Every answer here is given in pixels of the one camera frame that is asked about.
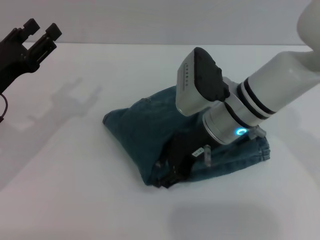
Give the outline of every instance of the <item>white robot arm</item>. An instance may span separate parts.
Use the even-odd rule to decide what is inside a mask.
[[[177,109],[190,116],[210,108],[203,115],[203,125],[221,145],[256,131],[262,121],[320,82],[319,26],[320,1],[313,0],[297,25],[300,38],[313,51],[281,52],[240,84],[217,74],[221,70],[209,54],[194,49],[178,71]]]

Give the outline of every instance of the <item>white wall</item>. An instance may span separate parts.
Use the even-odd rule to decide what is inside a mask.
[[[60,42],[298,45],[296,23],[309,2],[0,0],[0,39],[35,18],[44,29],[57,23]]]

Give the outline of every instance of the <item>white label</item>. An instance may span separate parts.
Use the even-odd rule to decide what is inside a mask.
[[[197,151],[192,153],[192,156],[198,157],[199,155],[203,154],[204,152],[205,152],[205,150],[203,149],[203,147],[200,147]]]

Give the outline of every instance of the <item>black stripe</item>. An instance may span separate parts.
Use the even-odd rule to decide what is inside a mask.
[[[236,88],[236,92],[238,93],[238,97],[240,99],[240,101],[246,106],[246,108],[253,114],[255,115],[258,119],[262,119],[262,120],[266,120],[268,119],[267,116],[263,116],[261,113],[259,113],[257,110],[255,110],[255,108],[253,106],[251,106],[251,104],[247,101],[244,93],[242,92],[241,89],[241,83],[238,85],[238,87]]]
[[[250,98],[254,101],[254,103],[261,109],[263,110],[265,113],[267,114],[275,114],[275,111],[270,110],[269,108],[267,108],[262,102],[260,102],[260,100],[257,98],[257,96],[254,94],[254,92],[251,90],[250,86],[249,86],[249,78],[247,78],[244,81],[244,88],[247,91],[247,93],[249,94]]]
[[[243,122],[235,113],[235,111],[230,107],[230,105],[226,102],[224,102],[225,108],[228,110],[229,114],[231,115],[231,117],[242,127],[246,128],[246,129],[251,129],[253,128],[253,126],[250,126],[248,124],[246,124],[245,122]]]

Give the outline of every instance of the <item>blue light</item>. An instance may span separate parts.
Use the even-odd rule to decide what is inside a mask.
[[[242,136],[246,132],[248,132],[248,130],[245,129],[245,128],[238,128],[238,129],[235,130],[235,134],[238,135],[238,136]]]

